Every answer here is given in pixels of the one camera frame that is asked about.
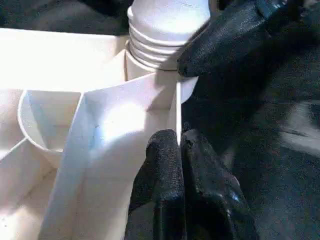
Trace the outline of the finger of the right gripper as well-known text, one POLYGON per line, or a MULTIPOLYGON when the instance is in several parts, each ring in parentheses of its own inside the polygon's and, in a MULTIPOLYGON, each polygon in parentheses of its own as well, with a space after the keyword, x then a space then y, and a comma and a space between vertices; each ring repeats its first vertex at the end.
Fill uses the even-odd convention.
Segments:
POLYGON ((184 77, 204 75, 241 60, 269 37, 266 20, 256 5, 231 4, 186 45, 177 60, 177 71, 184 77))

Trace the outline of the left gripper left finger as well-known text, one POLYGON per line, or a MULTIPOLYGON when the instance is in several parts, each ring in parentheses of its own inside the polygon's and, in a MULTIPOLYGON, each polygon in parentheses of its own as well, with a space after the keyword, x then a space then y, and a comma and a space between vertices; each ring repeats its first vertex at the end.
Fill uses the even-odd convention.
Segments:
POLYGON ((129 240, 185 239, 185 187, 181 151, 172 129, 154 133, 132 186, 129 240))

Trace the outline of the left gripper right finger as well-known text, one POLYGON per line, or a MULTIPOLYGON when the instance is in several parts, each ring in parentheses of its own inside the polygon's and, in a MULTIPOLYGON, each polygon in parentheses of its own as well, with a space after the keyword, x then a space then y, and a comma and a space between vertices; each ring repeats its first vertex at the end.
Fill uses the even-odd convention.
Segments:
POLYGON ((181 137, 189 240, 258 240, 249 205, 237 178, 195 129, 181 137))

